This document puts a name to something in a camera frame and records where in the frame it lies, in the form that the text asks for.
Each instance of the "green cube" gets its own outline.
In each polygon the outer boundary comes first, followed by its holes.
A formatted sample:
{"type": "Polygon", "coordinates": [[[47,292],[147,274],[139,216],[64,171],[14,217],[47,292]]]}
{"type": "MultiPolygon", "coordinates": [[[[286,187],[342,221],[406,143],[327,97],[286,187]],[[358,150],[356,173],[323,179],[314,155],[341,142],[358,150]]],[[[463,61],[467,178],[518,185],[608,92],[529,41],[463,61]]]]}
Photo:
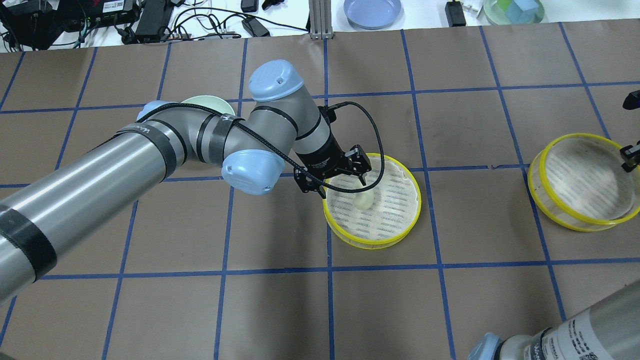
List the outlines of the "green cube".
{"type": "Polygon", "coordinates": [[[512,0],[498,0],[498,6],[502,9],[503,12],[507,11],[509,5],[511,5],[512,0]]]}

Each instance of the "white table surface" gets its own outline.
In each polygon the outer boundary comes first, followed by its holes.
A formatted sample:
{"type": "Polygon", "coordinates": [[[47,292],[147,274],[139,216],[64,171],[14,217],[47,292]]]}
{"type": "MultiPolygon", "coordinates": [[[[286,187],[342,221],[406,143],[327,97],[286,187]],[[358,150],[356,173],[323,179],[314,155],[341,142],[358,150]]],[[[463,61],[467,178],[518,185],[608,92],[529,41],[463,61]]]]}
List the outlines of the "white table surface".
{"type": "MultiPolygon", "coordinates": [[[[55,0],[50,0],[54,7],[57,4],[55,0]]],[[[217,8],[224,8],[228,10],[241,11],[241,0],[205,0],[205,3],[201,6],[210,6],[217,8]]],[[[258,12],[253,15],[264,17],[266,19],[280,22],[282,24],[288,24],[304,28],[307,23],[307,17],[309,13],[307,0],[285,0],[284,3],[278,6],[272,6],[263,11],[260,5],[263,0],[259,1],[258,12]]],[[[559,21],[584,21],[584,20],[604,20],[604,19],[630,19],[640,18],[640,0],[541,0],[545,7],[545,18],[543,22],[559,22],[559,21]]],[[[332,24],[333,30],[338,31],[368,31],[361,28],[354,28],[344,15],[342,10],[344,0],[332,1],[332,24]]],[[[445,0],[402,0],[403,10],[396,21],[386,28],[387,30],[396,29],[415,29],[415,28],[442,28],[447,27],[447,19],[444,13],[445,0]]],[[[177,14],[183,10],[192,8],[190,6],[183,5],[180,8],[176,8],[173,11],[171,24],[177,14]]],[[[200,13],[208,13],[209,10],[197,10],[200,13]]],[[[220,20],[224,19],[229,13],[213,11],[220,20]]],[[[185,19],[188,15],[183,15],[181,19],[185,19]]],[[[468,26],[477,25],[490,25],[484,12],[481,12],[476,18],[473,15],[465,12],[468,26]]],[[[234,17],[227,22],[227,29],[229,31],[235,31],[242,35],[242,37],[248,37],[249,34],[243,29],[240,23],[241,19],[234,17]]],[[[278,27],[272,24],[263,23],[271,32],[271,36],[283,36],[283,35],[297,35],[301,31],[294,29],[287,29],[278,27]]],[[[185,24],[187,31],[193,36],[201,36],[209,33],[210,31],[204,30],[196,19],[191,19],[185,24]]],[[[56,44],[65,44],[77,39],[77,33],[63,33],[57,39],[56,44]]],[[[218,38],[210,38],[211,41],[221,41],[218,38]]],[[[82,47],[88,46],[111,46],[122,45],[120,41],[120,35],[115,31],[113,27],[100,28],[94,31],[87,39],[82,47]]],[[[59,49],[64,47],[52,47],[52,49],[59,49]]],[[[5,52],[4,48],[0,46],[0,52],[5,52]]]]}

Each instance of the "blue plate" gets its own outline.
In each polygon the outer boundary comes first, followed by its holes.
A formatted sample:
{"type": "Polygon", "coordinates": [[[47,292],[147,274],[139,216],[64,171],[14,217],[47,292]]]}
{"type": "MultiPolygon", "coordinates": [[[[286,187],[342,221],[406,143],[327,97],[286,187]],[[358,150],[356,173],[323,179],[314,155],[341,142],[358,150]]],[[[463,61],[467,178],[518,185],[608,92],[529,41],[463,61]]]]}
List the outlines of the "blue plate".
{"type": "Polygon", "coordinates": [[[364,29],[386,28],[396,21],[400,0],[344,0],[344,13],[353,24],[364,29]]]}

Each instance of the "blue joint cap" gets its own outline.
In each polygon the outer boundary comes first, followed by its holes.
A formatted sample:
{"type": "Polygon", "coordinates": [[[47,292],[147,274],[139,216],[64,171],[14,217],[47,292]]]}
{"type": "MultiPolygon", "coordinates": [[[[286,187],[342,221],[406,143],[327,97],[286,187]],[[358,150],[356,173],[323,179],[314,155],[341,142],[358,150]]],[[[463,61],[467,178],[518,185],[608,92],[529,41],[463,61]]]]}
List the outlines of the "blue joint cap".
{"type": "Polygon", "coordinates": [[[498,349],[500,343],[500,337],[496,334],[487,332],[476,347],[471,350],[471,353],[467,357],[467,360],[493,360],[495,351],[498,349]]]}
{"type": "Polygon", "coordinates": [[[271,151],[236,151],[222,163],[222,178],[250,195],[269,193],[284,170],[284,160],[271,151]]]}
{"type": "Polygon", "coordinates": [[[287,60],[272,60],[262,64],[249,78],[253,100],[266,102],[293,94],[305,81],[287,60]]]}
{"type": "Polygon", "coordinates": [[[136,121],[140,120],[141,117],[151,112],[151,110],[155,110],[164,104],[170,104],[170,103],[171,101],[162,101],[162,100],[153,100],[152,102],[148,102],[145,105],[145,107],[142,108],[142,110],[138,113],[138,116],[136,117],[136,121]]]}

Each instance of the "black cable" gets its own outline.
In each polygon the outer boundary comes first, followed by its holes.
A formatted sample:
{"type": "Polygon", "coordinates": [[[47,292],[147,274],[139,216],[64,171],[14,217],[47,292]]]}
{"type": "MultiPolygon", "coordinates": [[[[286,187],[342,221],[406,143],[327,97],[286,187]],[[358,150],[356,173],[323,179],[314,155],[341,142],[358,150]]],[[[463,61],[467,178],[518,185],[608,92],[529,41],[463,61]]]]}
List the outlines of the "black cable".
{"type": "Polygon", "coordinates": [[[222,115],[222,113],[220,113],[219,111],[213,110],[212,108],[208,108],[206,106],[196,105],[196,104],[188,104],[188,103],[185,103],[185,102],[171,102],[169,104],[164,104],[164,105],[158,106],[157,108],[155,108],[155,109],[151,110],[150,112],[146,113],[144,116],[142,116],[136,122],[145,122],[145,121],[147,121],[147,119],[149,119],[153,115],[159,113],[160,111],[171,109],[171,108],[192,108],[192,109],[198,109],[198,110],[206,111],[207,113],[212,113],[213,115],[217,115],[217,116],[221,116],[222,115]]]}
{"type": "Polygon", "coordinates": [[[178,36],[180,36],[181,38],[184,38],[184,36],[182,36],[182,32],[183,31],[184,31],[184,33],[186,35],[189,35],[189,33],[187,32],[187,29],[182,24],[185,23],[186,21],[190,20],[190,19],[197,18],[197,17],[206,17],[207,20],[209,20],[209,22],[211,23],[212,27],[211,28],[207,28],[202,23],[200,23],[202,25],[202,28],[203,29],[207,29],[207,30],[215,30],[215,32],[217,32],[216,36],[218,36],[219,32],[216,29],[216,25],[213,23],[213,20],[207,14],[197,13],[197,14],[194,14],[194,15],[190,15],[187,19],[184,19],[184,21],[182,21],[176,28],[170,29],[168,37],[171,37],[172,34],[177,32],[178,36]]]}
{"type": "Polygon", "coordinates": [[[156,33],[156,35],[158,36],[158,38],[160,39],[160,41],[165,41],[165,40],[169,37],[169,35],[166,35],[166,34],[164,33],[164,30],[165,30],[165,29],[167,29],[169,32],[171,32],[171,29],[170,29],[168,26],[161,26],[161,27],[158,29],[158,32],[156,33]]]}
{"type": "Polygon", "coordinates": [[[4,16],[4,12],[0,12],[0,16],[2,16],[2,22],[4,24],[4,26],[6,27],[7,32],[9,32],[9,34],[11,34],[11,36],[13,37],[13,41],[15,41],[15,43],[18,46],[18,50],[22,51],[22,47],[20,46],[20,43],[18,42],[18,38],[15,36],[15,33],[13,32],[13,29],[11,28],[11,26],[9,26],[9,22],[6,20],[6,17],[4,16]]]}
{"type": "MultiPolygon", "coordinates": [[[[221,8],[210,8],[210,7],[201,7],[201,8],[198,8],[198,9],[199,9],[199,10],[217,10],[217,11],[221,11],[221,12],[233,13],[233,14],[236,14],[236,15],[251,16],[251,17],[255,17],[256,19],[266,21],[266,22],[268,22],[268,23],[270,23],[270,24],[274,24],[274,25],[277,25],[277,26],[283,26],[283,27],[285,27],[285,28],[291,28],[291,29],[295,29],[295,30],[300,30],[300,31],[304,31],[304,32],[308,33],[307,29],[298,28],[298,27],[296,27],[296,26],[292,26],[292,25],[281,24],[281,23],[279,23],[279,22],[274,22],[274,21],[271,21],[271,20],[267,20],[267,19],[265,19],[265,18],[263,18],[263,17],[254,16],[254,15],[247,14],[247,13],[243,13],[243,12],[237,12],[237,11],[227,10],[227,9],[221,9],[221,8]]],[[[182,12],[180,12],[180,13],[175,17],[175,20],[173,21],[173,30],[174,30],[174,31],[178,28],[178,19],[179,19],[182,15],[184,15],[185,13],[190,12],[191,10],[193,10],[193,9],[183,10],[182,12]]]]}
{"type": "Polygon", "coordinates": [[[68,46],[68,45],[73,45],[76,42],[77,42],[77,40],[74,41],[74,42],[67,42],[66,44],[51,44],[50,46],[68,46]]]}
{"type": "Polygon", "coordinates": [[[325,188],[333,190],[333,191],[336,191],[336,192],[341,192],[341,193],[361,193],[361,192],[365,192],[367,190],[373,189],[382,180],[382,176],[385,173],[385,160],[384,160],[385,159],[385,153],[384,153],[384,150],[382,149],[382,140],[380,139],[380,133],[378,132],[378,127],[376,126],[376,123],[373,121],[373,118],[371,117],[369,112],[364,107],[362,107],[362,105],[358,104],[357,102],[353,102],[353,101],[345,101],[345,102],[341,102],[340,104],[336,104],[336,105],[330,106],[329,109],[339,109],[339,108],[341,108],[343,106],[346,106],[346,105],[356,106],[357,108],[362,110],[362,112],[364,112],[364,114],[367,116],[367,118],[371,122],[371,126],[373,127],[374,132],[376,133],[376,139],[378,140],[378,148],[380,150],[380,173],[378,174],[378,177],[376,178],[376,180],[373,183],[371,183],[371,184],[369,184],[369,185],[367,185],[367,186],[365,186],[363,188],[360,188],[360,189],[339,188],[337,186],[334,186],[334,185],[331,185],[329,183],[326,183],[326,182],[318,179],[317,177],[313,176],[309,171],[307,171],[302,166],[298,165],[294,160],[292,160],[290,157],[288,157],[282,151],[278,150],[278,148],[273,146],[273,144],[269,143],[265,138],[261,137],[259,134],[257,134],[255,131],[249,129],[244,124],[236,122],[236,123],[234,123],[234,126],[239,128],[240,130],[244,131],[245,133],[253,136],[256,140],[258,140],[264,146],[269,148],[269,150],[275,152],[276,155],[278,155],[279,157],[284,159],[286,162],[291,164],[296,170],[298,170],[301,173],[305,174],[314,183],[316,183],[316,184],[318,184],[320,186],[324,186],[325,188]]]}
{"type": "MultiPolygon", "coordinates": [[[[207,17],[207,19],[209,19],[209,21],[211,21],[211,19],[206,14],[198,14],[197,10],[198,9],[193,9],[193,15],[203,15],[203,16],[207,17]]],[[[198,22],[200,23],[200,26],[203,29],[205,29],[205,30],[213,30],[213,29],[207,28],[204,24],[202,24],[202,20],[198,19],[198,22]]]]}
{"type": "Polygon", "coordinates": [[[80,32],[78,33],[78,39],[76,40],[76,42],[74,42],[74,49],[76,47],[80,48],[80,44],[82,44],[84,42],[84,40],[86,39],[86,36],[88,35],[89,29],[88,29],[88,24],[87,24],[87,16],[86,16],[86,12],[84,11],[84,7],[82,6],[82,4],[80,3],[80,0],[76,0],[78,7],[80,7],[80,10],[82,11],[82,15],[83,15],[83,28],[82,30],[80,30],[80,32]]]}
{"type": "Polygon", "coordinates": [[[31,16],[33,19],[33,32],[31,33],[31,50],[36,51],[35,42],[36,42],[36,30],[38,29],[38,14],[35,13],[31,16]]]}
{"type": "MultiPolygon", "coordinates": [[[[206,34],[206,35],[202,35],[200,37],[195,37],[195,38],[190,38],[189,40],[182,40],[182,41],[197,41],[197,40],[202,40],[205,38],[211,38],[211,37],[222,37],[223,35],[229,36],[231,34],[206,34]]],[[[233,34],[231,35],[231,38],[241,38],[242,36],[240,34],[233,34]]]]}
{"type": "Polygon", "coordinates": [[[80,48],[81,44],[84,44],[84,41],[86,40],[86,38],[89,36],[89,34],[91,34],[91,32],[93,32],[94,30],[96,30],[98,28],[98,26],[100,26],[100,22],[97,21],[95,23],[95,25],[93,25],[92,27],[90,27],[89,29],[86,30],[86,32],[84,34],[80,34],[78,36],[78,40],[76,40],[75,45],[74,45],[74,49],[76,48],[80,48]]]}
{"type": "Polygon", "coordinates": [[[116,31],[120,30],[118,29],[118,27],[116,26],[116,24],[118,24],[118,13],[116,12],[116,15],[113,16],[113,28],[116,29],[116,31]]]}
{"type": "MultiPolygon", "coordinates": [[[[373,118],[371,117],[369,112],[364,107],[362,107],[362,105],[358,104],[357,102],[353,102],[353,101],[345,101],[345,102],[341,102],[341,103],[336,104],[336,105],[332,105],[332,106],[329,107],[329,109],[330,110],[336,110],[336,109],[339,109],[339,108],[341,108],[343,106],[347,106],[347,105],[356,106],[357,108],[362,110],[362,112],[364,112],[364,114],[367,116],[367,118],[369,119],[369,122],[371,122],[371,126],[373,127],[373,131],[376,133],[376,139],[378,141],[378,149],[380,150],[380,173],[378,174],[378,177],[376,178],[376,180],[373,183],[371,183],[370,185],[365,186],[364,188],[360,188],[360,189],[345,189],[345,188],[339,188],[337,186],[328,184],[328,183],[318,179],[317,177],[313,176],[309,171],[307,171],[302,166],[298,165],[294,160],[292,160],[290,157],[288,157],[282,151],[278,150],[278,148],[276,148],[273,144],[271,144],[265,138],[261,137],[255,131],[249,129],[248,127],[246,127],[245,125],[241,124],[240,122],[235,122],[234,126],[236,126],[238,129],[240,129],[240,130],[244,131],[245,133],[251,135],[256,140],[258,140],[259,142],[264,144],[264,146],[266,146],[268,149],[273,151],[276,155],[278,155],[279,157],[284,159],[286,162],[290,163],[296,170],[298,170],[301,173],[305,174],[314,183],[316,183],[316,184],[318,184],[320,186],[324,186],[327,189],[330,189],[330,190],[333,190],[333,191],[336,191],[336,192],[361,193],[361,192],[365,192],[367,190],[373,189],[382,180],[382,176],[385,173],[385,160],[384,160],[385,159],[385,152],[382,149],[382,140],[380,139],[380,133],[378,132],[378,127],[376,126],[376,123],[375,123],[375,121],[373,121],[373,118]]],[[[217,115],[217,116],[221,115],[220,112],[218,112],[216,110],[213,110],[211,108],[207,108],[206,106],[173,102],[173,103],[170,103],[170,104],[160,105],[159,107],[151,110],[150,112],[148,112],[147,114],[142,116],[136,122],[144,122],[147,119],[149,119],[151,116],[159,113],[160,111],[167,110],[167,109],[170,109],[170,108],[194,108],[194,109],[206,111],[208,113],[212,113],[212,114],[217,115]]]]}
{"type": "Polygon", "coordinates": [[[227,20],[231,19],[232,17],[236,17],[236,16],[239,17],[240,19],[246,19],[247,18],[247,16],[243,15],[243,14],[238,14],[238,13],[231,14],[228,17],[226,17],[224,20],[222,20],[222,28],[226,29],[227,28],[227,20]]]}
{"type": "Polygon", "coordinates": [[[6,31],[6,32],[4,32],[4,33],[0,34],[0,36],[2,36],[2,44],[4,45],[4,50],[6,50],[6,52],[7,52],[7,53],[12,53],[12,51],[10,51],[9,49],[7,49],[7,47],[6,47],[6,41],[4,40],[4,37],[5,37],[6,35],[9,35],[9,31],[6,31]]]}
{"type": "Polygon", "coordinates": [[[209,15],[207,15],[209,18],[211,18],[213,16],[214,19],[216,19],[216,22],[218,23],[218,27],[220,27],[220,19],[218,19],[218,17],[216,16],[216,14],[214,13],[210,13],[209,15]]]}

